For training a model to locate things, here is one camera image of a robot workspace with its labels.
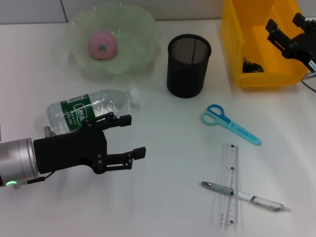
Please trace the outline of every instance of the bottle label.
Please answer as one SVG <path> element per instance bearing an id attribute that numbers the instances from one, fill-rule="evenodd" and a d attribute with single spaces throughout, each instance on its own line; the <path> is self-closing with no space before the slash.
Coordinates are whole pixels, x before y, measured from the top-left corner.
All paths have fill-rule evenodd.
<path id="1" fill-rule="evenodd" d="M 79 129 L 83 119 L 95 118 L 88 94 L 61 101 L 60 105 L 70 131 Z"/>

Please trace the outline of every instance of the pink donut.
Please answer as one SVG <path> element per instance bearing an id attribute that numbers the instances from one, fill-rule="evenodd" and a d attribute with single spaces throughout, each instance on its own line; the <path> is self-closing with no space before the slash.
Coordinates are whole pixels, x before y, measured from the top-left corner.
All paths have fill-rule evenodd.
<path id="1" fill-rule="evenodd" d="M 106 31 L 94 33 L 88 43 L 88 52 L 91 57 L 100 60 L 113 58 L 118 51 L 115 37 Z"/>

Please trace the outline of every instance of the glass bowl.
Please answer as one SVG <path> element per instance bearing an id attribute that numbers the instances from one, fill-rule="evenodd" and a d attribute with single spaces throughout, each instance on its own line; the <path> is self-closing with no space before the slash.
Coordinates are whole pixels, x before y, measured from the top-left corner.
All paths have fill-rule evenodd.
<path id="1" fill-rule="evenodd" d="M 96 31 L 111 32 L 118 53 L 109 60 L 96 60 L 88 53 L 88 41 Z M 161 30 L 153 15 L 131 4 L 106 3 L 81 12 L 67 24 L 66 49 L 79 66 L 97 73 L 122 74 L 150 64 L 155 57 Z"/>

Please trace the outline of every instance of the white table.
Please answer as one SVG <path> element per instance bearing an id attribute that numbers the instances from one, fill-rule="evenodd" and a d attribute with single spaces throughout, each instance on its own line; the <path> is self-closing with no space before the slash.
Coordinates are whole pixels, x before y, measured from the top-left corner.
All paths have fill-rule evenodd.
<path id="1" fill-rule="evenodd" d="M 65 24 L 0 26 L 2 141 L 43 137 L 46 107 L 103 88 L 139 88 L 141 112 L 132 126 L 106 131 L 109 153 L 146 146 L 132 170 L 95 175 L 78 166 L 47 181 L 0 189 L 4 237 L 314 237 L 316 233 L 316 94 L 302 84 L 282 91 L 245 92 L 233 85 L 219 35 L 220 21 L 160 22 L 164 36 L 155 65 L 118 79 L 85 78 L 62 48 Z M 183 33 L 212 46 L 203 91 L 180 99 L 166 88 L 167 45 Z M 200 114 L 220 104 L 227 116 L 262 140 L 254 146 Z M 222 142 L 239 147 L 240 190 L 278 201 L 291 213 L 239 202 L 239 227 L 210 220 Z"/>

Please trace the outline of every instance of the yellow bin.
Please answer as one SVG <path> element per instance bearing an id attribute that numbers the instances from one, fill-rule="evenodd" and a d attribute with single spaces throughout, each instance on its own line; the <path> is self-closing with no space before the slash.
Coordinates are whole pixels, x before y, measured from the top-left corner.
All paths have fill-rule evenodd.
<path id="1" fill-rule="evenodd" d="M 235 84 L 241 87 L 284 86 L 299 82 L 308 69 L 285 59 L 267 40 L 265 27 L 273 19 L 290 38 L 302 33 L 292 20 L 301 12 L 296 0 L 225 0 L 221 35 Z M 244 57 L 260 64 L 263 73 L 242 73 Z"/>

